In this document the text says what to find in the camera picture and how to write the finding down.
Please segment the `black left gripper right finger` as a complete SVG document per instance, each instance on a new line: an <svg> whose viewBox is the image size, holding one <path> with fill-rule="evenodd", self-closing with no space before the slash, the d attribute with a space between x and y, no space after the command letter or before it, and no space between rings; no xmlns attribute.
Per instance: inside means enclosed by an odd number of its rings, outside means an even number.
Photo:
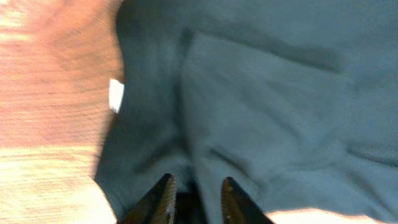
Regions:
<svg viewBox="0 0 398 224"><path fill-rule="evenodd" d="M232 177L223 180L221 210L224 224L274 224Z"/></svg>

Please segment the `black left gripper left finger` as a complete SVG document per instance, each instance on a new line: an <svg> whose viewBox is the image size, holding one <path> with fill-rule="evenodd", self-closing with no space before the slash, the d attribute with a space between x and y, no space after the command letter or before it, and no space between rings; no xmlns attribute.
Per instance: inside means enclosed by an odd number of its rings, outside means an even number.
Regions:
<svg viewBox="0 0 398 224"><path fill-rule="evenodd" d="M163 175L127 215L122 224L173 224L177 186L172 174Z"/></svg>

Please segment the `black t-shirt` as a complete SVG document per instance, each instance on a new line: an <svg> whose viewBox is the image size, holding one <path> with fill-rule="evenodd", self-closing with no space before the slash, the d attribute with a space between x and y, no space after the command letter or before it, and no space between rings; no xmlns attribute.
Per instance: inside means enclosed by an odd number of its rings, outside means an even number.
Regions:
<svg viewBox="0 0 398 224"><path fill-rule="evenodd" d="M397 221L397 1L124 1L116 33L118 219L169 173L189 222L221 223L228 176L265 212Z"/></svg>

